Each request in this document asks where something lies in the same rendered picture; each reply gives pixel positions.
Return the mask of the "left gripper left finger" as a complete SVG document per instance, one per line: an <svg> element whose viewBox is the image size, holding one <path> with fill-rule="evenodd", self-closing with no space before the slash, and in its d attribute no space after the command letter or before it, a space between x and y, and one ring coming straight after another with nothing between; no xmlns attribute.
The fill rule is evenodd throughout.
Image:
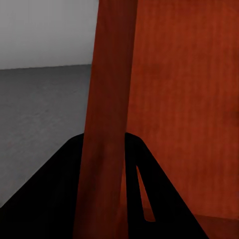
<svg viewBox="0 0 239 239"><path fill-rule="evenodd" d="M0 239L72 239L83 140L70 138L0 208Z"/></svg>

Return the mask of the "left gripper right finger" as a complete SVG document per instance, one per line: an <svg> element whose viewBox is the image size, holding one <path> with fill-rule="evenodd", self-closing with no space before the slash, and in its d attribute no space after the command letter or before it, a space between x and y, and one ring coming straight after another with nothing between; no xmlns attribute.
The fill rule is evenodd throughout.
<svg viewBox="0 0 239 239"><path fill-rule="evenodd" d="M209 239L145 142L125 133L128 239ZM138 166L156 222L144 219Z"/></svg>

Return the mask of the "storage box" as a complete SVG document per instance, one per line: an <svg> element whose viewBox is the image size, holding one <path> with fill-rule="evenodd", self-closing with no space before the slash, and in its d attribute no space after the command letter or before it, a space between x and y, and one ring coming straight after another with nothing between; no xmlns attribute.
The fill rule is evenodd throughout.
<svg viewBox="0 0 239 239"><path fill-rule="evenodd" d="M209 239L239 239L239 0L99 0L72 239L128 239L125 133Z"/></svg>

